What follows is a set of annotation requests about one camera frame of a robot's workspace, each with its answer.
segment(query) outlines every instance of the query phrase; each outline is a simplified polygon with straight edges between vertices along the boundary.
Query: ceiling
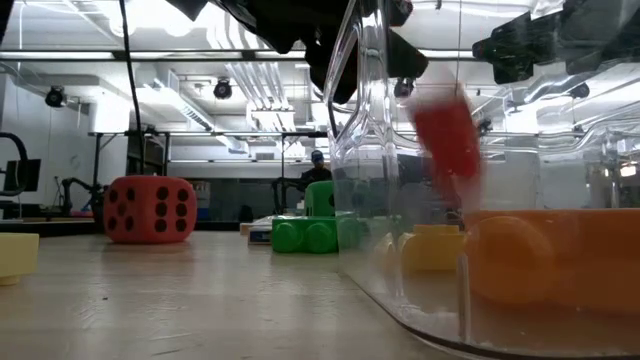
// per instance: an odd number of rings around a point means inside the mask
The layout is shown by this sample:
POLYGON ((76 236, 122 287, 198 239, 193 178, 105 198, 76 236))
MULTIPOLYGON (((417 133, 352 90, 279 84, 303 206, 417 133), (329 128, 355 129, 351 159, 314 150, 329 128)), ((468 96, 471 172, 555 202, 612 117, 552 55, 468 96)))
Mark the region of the ceiling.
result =
MULTIPOLYGON (((473 43, 490 36, 493 29, 514 17, 530 10, 534 13, 543 11, 545 7, 562 2, 443 0, 441 8, 436 10, 438 1, 415 0, 412 16, 396 31, 412 45, 427 50, 430 54, 445 54, 454 50, 455 57, 455 50, 468 51, 473 43)), ((207 6, 195 23, 185 23, 183 20, 175 20, 179 15, 172 12, 175 9, 170 8, 163 0, 132 0, 130 3, 138 3, 137 8, 131 5, 129 14, 130 22, 135 27, 131 34, 132 51, 141 54, 189 51, 185 55, 188 57, 189 54, 200 56, 204 52, 220 49, 268 50, 259 39, 244 31, 232 18, 213 5, 207 6)), ((117 25, 116 0, 20 0, 16 1, 5 41, 0 49, 4 52, 20 50, 52 53, 121 50, 123 44, 122 38, 117 34, 117 25)), ((207 118, 216 130, 266 130, 261 122, 267 122, 263 119, 269 117, 269 114, 255 112, 253 123, 252 117, 247 116, 247 111, 251 113, 256 107, 255 96, 244 94, 251 89, 258 98, 266 103, 270 102, 277 116, 292 115, 292 124, 285 124, 289 120, 281 120, 278 126, 284 126, 284 129, 274 130, 288 130, 287 126, 294 127, 290 130, 300 131, 326 129, 327 111, 320 99, 313 95, 314 89, 310 88, 312 85, 303 61, 283 58, 287 61, 277 62, 277 72, 265 74, 266 70, 263 68, 256 67, 252 70, 242 67, 237 60, 231 58, 226 62, 219 59, 191 60, 135 64, 143 122, 172 131, 202 130, 202 127, 185 117, 179 106, 159 94, 159 85, 154 84, 154 79, 160 79, 162 85, 175 90, 191 108, 207 118), (255 77, 251 78, 251 72, 255 73, 255 77), (253 79, 256 86, 243 86, 242 79, 238 80, 240 76, 245 77, 245 82, 253 79), (226 100, 216 99, 213 95, 214 86, 221 78, 230 78, 232 86, 233 95, 226 100), (279 91, 278 86, 281 86, 290 110, 282 111, 280 100, 283 99, 274 96, 270 86, 275 88, 276 93, 279 91), (260 91, 263 91, 264 96, 260 96, 260 91)), ((22 79, 26 83, 42 91, 46 91, 51 85, 63 85, 70 96, 77 97, 81 102, 98 102, 100 94, 105 92, 130 99, 127 69, 122 62, 24 61, 22 69, 22 79)), ((604 115, 615 115, 618 109, 632 104, 635 100, 629 94, 635 93, 635 79, 640 74, 635 64, 621 64, 587 79, 591 94, 585 99, 574 100, 555 94, 518 106, 519 98, 532 87, 544 81, 554 82, 567 77, 564 64, 536 67, 534 71, 535 76, 527 81, 497 85, 489 64, 432 60, 423 76, 416 80, 416 90, 412 97, 435 97, 443 90, 450 90, 452 79, 457 74, 457 80, 465 89, 475 117, 491 118, 494 131, 566 132, 576 123, 588 127, 604 115)), ((633 113, 634 111, 626 112, 624 116, 628 117, 633 113)), ((348 114, 338 115, 338 119, 343 122, 348 117, 348 114)), ((396 129, 412 128, 406 116, 398 116, 396 120, 396 129)), ((217 143, 213 138, 208 141, 211 144, 217 143)), ((305 144, 314 146, 313 141, 305 144)))

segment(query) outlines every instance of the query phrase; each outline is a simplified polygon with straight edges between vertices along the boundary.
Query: clear plastic bin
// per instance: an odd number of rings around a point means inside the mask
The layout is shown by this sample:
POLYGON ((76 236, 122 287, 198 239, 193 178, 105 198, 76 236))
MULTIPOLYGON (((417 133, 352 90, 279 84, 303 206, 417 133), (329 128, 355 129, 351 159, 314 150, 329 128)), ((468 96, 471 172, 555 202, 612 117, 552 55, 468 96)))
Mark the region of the clear plastic bin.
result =
POLYGON ((414 1, 404 23, 394 3, 350 2, 324 89, 342 269, 468 358, 640 355, 640 1, 414 1), (394 33, 429 60, 408 99, 394 33), (452 204, 407 109, 458 91, 483 171, 452 204))

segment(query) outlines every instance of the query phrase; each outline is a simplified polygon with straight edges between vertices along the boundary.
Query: green lego block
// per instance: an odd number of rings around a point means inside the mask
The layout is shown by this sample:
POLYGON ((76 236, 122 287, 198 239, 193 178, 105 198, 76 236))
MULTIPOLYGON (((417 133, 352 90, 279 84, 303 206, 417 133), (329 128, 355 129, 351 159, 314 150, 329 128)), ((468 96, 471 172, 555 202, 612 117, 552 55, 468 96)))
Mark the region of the green lego block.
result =
POLYGON ((328 254, 338 251, 336 219, 333 217, 286 217, 273 219, 271 247, 279 253, 328 254))
POLYGON ((307 186, 304 194, 307 216, 335 216, 333 181, 318 181, 307 186))

